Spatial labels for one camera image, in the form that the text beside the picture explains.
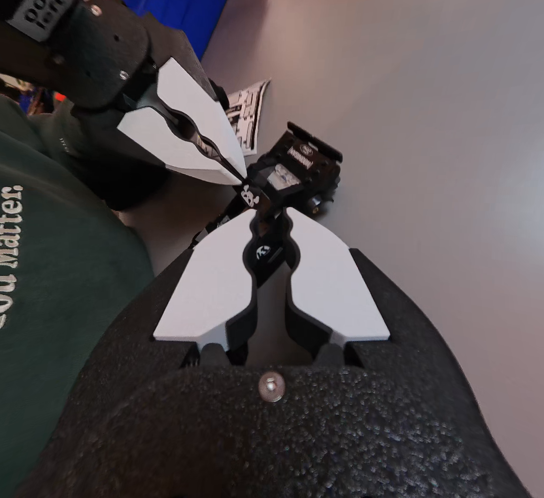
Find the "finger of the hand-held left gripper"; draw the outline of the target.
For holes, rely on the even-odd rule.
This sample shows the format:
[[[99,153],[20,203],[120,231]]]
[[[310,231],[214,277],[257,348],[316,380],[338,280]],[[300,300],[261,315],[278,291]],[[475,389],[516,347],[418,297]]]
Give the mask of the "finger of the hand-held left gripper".
[[[194,142],[177,137],[168,121],[154,108],[124,114],[118,129],[164,163],[171,171],[213,184],[238,186],[241,180]]]
[[[168,150],[173,170],[214,184],[238,186],[247,176],[238,139],[221,104],[193,79],[174,59],[160,67],[157,94],[170,111],[181,114],[194,126],[200,139],[215,149],[213,159],[192,142],[182,142],[182,150]]]

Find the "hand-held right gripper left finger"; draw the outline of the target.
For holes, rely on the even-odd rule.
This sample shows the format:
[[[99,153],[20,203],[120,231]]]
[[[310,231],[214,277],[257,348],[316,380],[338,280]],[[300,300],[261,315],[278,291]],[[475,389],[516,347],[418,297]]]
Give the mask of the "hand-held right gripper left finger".
[[[252,270],[257,212],[247,210],[206,236],[188,263],[153,332],[157,341],[218,344],[235,351],[257,326]]]

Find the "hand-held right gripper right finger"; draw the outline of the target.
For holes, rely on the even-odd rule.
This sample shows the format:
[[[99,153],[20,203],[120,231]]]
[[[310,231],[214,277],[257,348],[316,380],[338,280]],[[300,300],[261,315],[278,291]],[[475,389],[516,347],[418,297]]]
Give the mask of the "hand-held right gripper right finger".
[[[285,325],[312,357],[323,345],[344,349],[348,343],[391,337],[354,255],[320,223],[293,207],[284,209]]]

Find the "white sticker sheet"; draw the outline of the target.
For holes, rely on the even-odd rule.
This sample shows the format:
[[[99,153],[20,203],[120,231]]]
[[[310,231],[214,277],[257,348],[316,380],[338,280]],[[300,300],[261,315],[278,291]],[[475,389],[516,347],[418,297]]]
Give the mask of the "white sticker sheet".
[[[270,82],[266,79],[228,95],[226,114],[244,157],[257,154],[260,115]]]

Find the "black lego car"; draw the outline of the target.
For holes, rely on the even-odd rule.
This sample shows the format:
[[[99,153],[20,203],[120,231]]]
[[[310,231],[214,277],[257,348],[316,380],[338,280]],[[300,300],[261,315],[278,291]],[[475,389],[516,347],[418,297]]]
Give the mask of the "black lego car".
[[[284,263],[284,208],[292,207],[312,218],[333,202],[343,155],[292,122],[273,147],[247,169],[247,177],[235,186],[235,196],[224,211],[197,233],[196,245],[212,231],[244,211],[259,216],[258,241],[253,270],[262,286]]]

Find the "person's left forearm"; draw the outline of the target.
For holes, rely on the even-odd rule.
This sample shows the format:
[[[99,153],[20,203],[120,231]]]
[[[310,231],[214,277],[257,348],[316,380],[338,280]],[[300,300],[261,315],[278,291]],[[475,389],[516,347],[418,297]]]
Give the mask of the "person's left forearm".
[[[45,154],[67,169],[95,194],[105,197],[121,186],[122,175],[113,154],[99,145],[90,131],[72,114],[64,100],[50,114],[27,117]]]

